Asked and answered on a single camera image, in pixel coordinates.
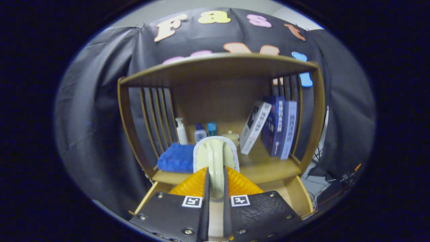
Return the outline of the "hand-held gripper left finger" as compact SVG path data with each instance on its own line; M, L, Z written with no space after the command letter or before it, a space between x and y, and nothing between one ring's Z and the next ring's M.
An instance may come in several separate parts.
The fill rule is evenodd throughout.
M204 167L170 192L155 192L130 223L163 242L208 240L210 175Z

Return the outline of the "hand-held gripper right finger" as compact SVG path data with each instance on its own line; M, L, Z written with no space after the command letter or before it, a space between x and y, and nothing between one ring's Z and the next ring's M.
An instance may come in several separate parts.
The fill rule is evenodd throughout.
M303 225L277 191L261 192L241 173L224 167L224 237L230 242L276 242Z

